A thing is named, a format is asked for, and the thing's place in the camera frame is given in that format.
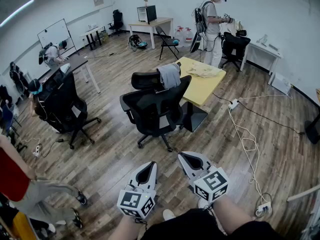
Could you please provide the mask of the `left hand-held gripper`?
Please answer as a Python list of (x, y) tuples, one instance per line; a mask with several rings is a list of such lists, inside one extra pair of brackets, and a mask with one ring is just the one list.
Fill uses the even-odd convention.
[(146, 219), (156, 205), (156, 191), (133, 185), (156, 185), (158, 165), (154, 161), (138, 167), (129, 177), (124, 189), (120, 190), (117, 208), (125, 215), (135, 219)]

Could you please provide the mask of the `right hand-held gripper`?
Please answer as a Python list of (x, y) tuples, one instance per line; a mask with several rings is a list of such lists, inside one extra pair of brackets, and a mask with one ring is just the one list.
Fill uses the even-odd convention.
[[(189, 178), (195, 177), (195, 171), (205, 170), (211, 165), (205, 155), (193, 151), (181, 151), (178, 154), (178, 159), (184, 173)], [(216, 168), (213, 165), (192, 183), (193, 192), (208, 205), (225, 195), (228, 186), (229, 178), (225, 171), (221, 167)]]

